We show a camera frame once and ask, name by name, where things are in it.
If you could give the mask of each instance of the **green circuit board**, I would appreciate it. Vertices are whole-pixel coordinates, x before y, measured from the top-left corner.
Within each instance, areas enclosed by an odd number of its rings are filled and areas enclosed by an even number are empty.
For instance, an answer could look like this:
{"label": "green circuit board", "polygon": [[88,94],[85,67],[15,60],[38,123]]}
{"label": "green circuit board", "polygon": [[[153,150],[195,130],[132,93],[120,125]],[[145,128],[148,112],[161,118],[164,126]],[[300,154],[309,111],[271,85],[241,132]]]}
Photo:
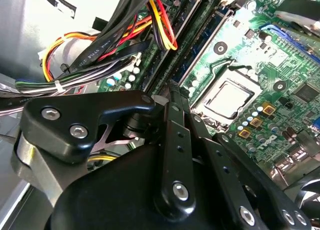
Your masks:
{"label": "green circuit board", "polygon": [[[175,1],[179,1],[181,4],[183,0],[161,0],[161,1],[164,7],[166,8],[169,19],[171,20],[177,17],[177,14],[181,9],[180,8],[181,5],[175,5]],[[142,19],[147,15],[148,13],[141,13],[139,14],[138,18]],[[141,83],[141,78],[143,77],[145,71],[149,67],[152,59],[156,54],[160,54],[160,53],[161,52],[158,50],[156,43],[152,42],[149,48],[144,52],[144,54],[141,57],[141,65],[139,65],[140,73],[135,75],[136,80],[134,82],[130,82],[131,89],[137,89],[139,87],[139,84]],[[124,71],[122,73],[122,78],[116,81],[116,84],[114,86],[110,86],[107,83],[107,79],[102,80],[100,83],[98,92],[125,90],[125,83],[128,83],[129,75],[130,75],[130,72]]]}
{"label": "green circuit board", "polygon": [[[248,142],[253,143],[257,150],[253,153],[248,152],[248,154],[254,156],[257,162],[264,160],[271,163],[279,156],[284,155],[291,147],[291,144],[281,135],[281,132],[288,126],[293,127],[296,132],[306,129],[311,133],[308,126],[320,115],[320,95],[317,93],[317,91],[320,92],[320,66],[276,35],[272,35],[272,41],[262,49],[263,42],[258,37],[259,27],[266,23],[283,25],[280,19],[274,17],[277,6],[283,0],[254,1],[256,2],[254,11],[241,8],[234,17],[230,17],[222,26],[185,78],[182,86],[190,87],[195,78],[199,82],[194,93],[190,95],[189,101],[193,103],[199,94],[202,94],[208,83],[219,74],[221,68],[214,69],[215,74],[212,73],[212,65],[216,62],[235,59],[236,65],[252,66],[258,74],[258,82],[263,92],[252,106],[242,112],[236,122],[230,126],[228,133],[230,136],[234,136],[235,141],[246,152],[248,151],[246,148]],[[320,50],[319,42],[310,39],[304,40],[311,43],[318,51]],[[227,45],[227,51],[222,55],[214,52],[214,46],[218,42],[224,42]],[[278,81],[286,83],[286,87],[281,91],[274,90],[274,84]],[[305,84],[309,84],[315,89],[314,96],[309,102],[304,102],[295,95],[299,94],[297,91]],[[289,110],[283,106],[279,102],[280,97],[290,99],[293,104],[292,109]],[[226,99],[226,101],[228,100],[232,101],[232,96]],[[238,136],[235,124],[239,123],[239,119],[253,105],[263,102],[268,102],[275,107],[275,112],[270,117],[258,116],[262,120],[262,125],[259,128],[248,127],[250,137],[247,139]],[[268,128],[271,123],[275,123],[279,127],[277,133],[271,132]],[[210,128],[210,132],[214,134],[216,131]],[[256,139],[258,134],[262,134],[266,139],[272,136],[272,140],[261,146],[261,143]]]}

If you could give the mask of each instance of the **chip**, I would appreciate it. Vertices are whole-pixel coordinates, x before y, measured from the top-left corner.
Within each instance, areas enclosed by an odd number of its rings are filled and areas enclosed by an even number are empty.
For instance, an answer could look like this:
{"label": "chip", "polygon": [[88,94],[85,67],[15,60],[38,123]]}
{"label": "chip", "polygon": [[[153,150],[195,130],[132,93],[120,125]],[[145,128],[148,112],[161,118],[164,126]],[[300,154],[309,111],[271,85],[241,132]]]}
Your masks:
{"label": "chip", "polygon": [[253,30],[249,29],[246,32],[245,37],[247,37],[248,39],[251,39],[254,35],[255,35],[255,32]]}
{"label": "chip", "polygon": [[259,127],[262,125],[262,123],[263,123],[262,120],[256,117],[250,122],[250,125],[254,127]]}
{"label": "chip", "polygon": [[266,43],[262,43],[262,44],[260,45],[260,48],[263,49],[263,50],[264,50],[266,47],[267,47],[267,44],[266,44]]}
{"label": "chip", "polygon": [[239,132],[239,136],[247,139],[251,135],[251,132],[247,129],[243,129],[241,132]]}
{"label": "chip", "polygon": [[233,26],[236,27],[236,28],[237,28],[239,25],[240,25],[240,21],[235,21],[234,24],[233,24]]}
{"label": "chip", "polygon": [[303,102],[309,103],[314,100],[319,95],[319,93],[319,90],[317,90],[315,87],[309,85],[308,83],[305,83],[298,87],[294,95]]}
{"label": "chip", "polygon": [[268,116],[271,116],[276,111],[275,107],[271,105],[269,102],[263,102],[262,106],[263,106],[262,112],[267,114]]}
{"label": "chip", "polygon": [[314,112],[309,111],[308,114],[306,114],[306,117],[307,117],[307,118],[311,118],[311,117],[313,117],[314,115],[315,115]]}

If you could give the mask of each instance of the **screw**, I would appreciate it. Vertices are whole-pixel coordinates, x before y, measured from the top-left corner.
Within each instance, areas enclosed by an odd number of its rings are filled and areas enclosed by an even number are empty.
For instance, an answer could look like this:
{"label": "screw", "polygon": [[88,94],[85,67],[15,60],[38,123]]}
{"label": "screw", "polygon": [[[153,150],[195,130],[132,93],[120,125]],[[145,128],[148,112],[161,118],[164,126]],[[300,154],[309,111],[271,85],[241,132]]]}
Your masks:
{"label": "screw", "polygon": [[179,198],[181,201],[186,201],[189,197],[187,188],[181,183],[175,183],[173,186],[173,191],[175,196]]}
{"label": "screw", "polygon": [[295,211],[295,216],[298,218],[299,222],[301,222],[303,225],[307,225],[307,221],[304,219],[303,216],[297,211]]}
{"label": "screw", "polygon": [[147,103],[151,103],[151,99],[149,96],[146,96],[146,95],[142,95],[142,100],[147,102]]}
{"label": "screw", "polygon": [[244,206],[240,207],[240,215],[243,218],[243,220],[248,223],[250,226],[253,226],[255,224],[255,218],[252,215],[251,212],[249,212],[248,209],[246,209]]}
{"label": "screw", "polygon": [[70,134],[75,138],[83,139],[88,136],[88,131],[84,126],[74,125],[70,128]]}
{"label": "screw", "polygon": [[172,106],[175,111],[179,111],[180,109],[177,106]]}
{"label": "screw", "polygon": [[60,112],[54,108],[45,108],[41,111],[41,115],[44,119],[55,121],[60,118]]}
{"label": "screw", "polygon": [[198,116],[194,116],[194,119],[195,119],[196,122],[201,122],[201,118],[198,117]]}
{"label": "screw", "polygon": [[229,142],[229,139],[228,139],[225,135],[222,135],[222,139],[223,139],[223,141],[225,141],[225,142]]}
{"label": "screw", "polygon": [[295,220],[292,218],[292,216],[286,211],[286,210],[282,210],[283,216],[284,218],[291,224],[294,225],[295,224]]}

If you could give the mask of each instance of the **cable tie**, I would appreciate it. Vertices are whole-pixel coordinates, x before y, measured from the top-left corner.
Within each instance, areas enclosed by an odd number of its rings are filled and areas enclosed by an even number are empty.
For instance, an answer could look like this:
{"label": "cable tie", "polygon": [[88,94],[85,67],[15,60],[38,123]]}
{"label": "cable tie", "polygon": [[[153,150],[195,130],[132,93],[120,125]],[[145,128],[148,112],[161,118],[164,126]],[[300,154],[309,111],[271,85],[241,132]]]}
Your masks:
{"label": "cable tie", "polygon": [[59,80],[54,81],[55,87],[58,90],[59,93],[63,93],[66,90],[62,87]]}

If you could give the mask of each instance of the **ram slot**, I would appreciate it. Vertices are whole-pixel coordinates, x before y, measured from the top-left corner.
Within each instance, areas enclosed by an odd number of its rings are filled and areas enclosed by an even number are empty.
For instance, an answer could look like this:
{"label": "ram slot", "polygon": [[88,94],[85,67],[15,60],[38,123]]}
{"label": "ram slot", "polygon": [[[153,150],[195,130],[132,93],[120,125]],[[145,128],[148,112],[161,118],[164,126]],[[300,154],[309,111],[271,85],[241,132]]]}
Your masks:
{"label": "ram slot", "polygon": [[[205,0],[205,6],[211,1],[212,0]],[[176,33],[178,45],[185,41],[185,32],[189,31],[190,27],[194,24],[195,13],[201,13],[206,9],[205,7],[200,7],[202,3],[203,0],[188,0],[188,3],[180,12],[177,20],[172,24],[173,29],[178,31]],[[149,76],[144,79],[144,82],[141,85],[142,90],[149,93],[154,89],[157,85],[157,81],[161,79],[164,74],[164,70],[166,69],[165,65],[174,58],[175,54],[176,52],[174,51],[166,51],[163,55],[159,54],[157,56],[157,60],[154,61],[152,67],[149,67],[148,69]]]}

